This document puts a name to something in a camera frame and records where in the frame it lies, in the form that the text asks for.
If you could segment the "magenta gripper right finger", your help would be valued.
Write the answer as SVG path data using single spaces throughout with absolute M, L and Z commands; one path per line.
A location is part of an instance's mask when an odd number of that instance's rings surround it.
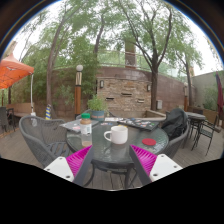
M 182 169 L 165 154 L 155 155 L 135 145 L 130 146 L 129 154 L 143 186 Z

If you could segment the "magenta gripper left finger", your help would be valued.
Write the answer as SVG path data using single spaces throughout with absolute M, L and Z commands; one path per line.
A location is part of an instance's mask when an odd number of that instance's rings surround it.
M 93 154 L 93 146 L 87 146 L 67 158 L 58 157 L 45 168 L 45 171 L 82 186 Z

